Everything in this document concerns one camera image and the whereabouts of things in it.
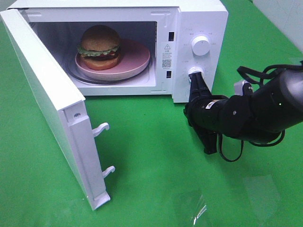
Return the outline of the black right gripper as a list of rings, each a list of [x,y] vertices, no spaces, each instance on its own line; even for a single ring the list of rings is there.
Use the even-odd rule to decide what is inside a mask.
[[[206,85],[202,72],[189,74],[191,79],[189,102],[184,114],[204,146],[207,155],[217,152],[217,133],[228,134],[228,124],[223,109],[226,96],[213,96]]]

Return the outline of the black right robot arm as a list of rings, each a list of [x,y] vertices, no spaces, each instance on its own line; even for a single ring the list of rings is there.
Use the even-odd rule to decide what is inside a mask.
[[[204,152],[222,151],[222,136],[248,141],[255,146],[273,146],[285,129],[303,121],[303,71],[277,69],[273,78],[251,92],[242,86],[242,95],[212,95],[201,72],[190,74],[189,102],[184,114],[200,138]]]

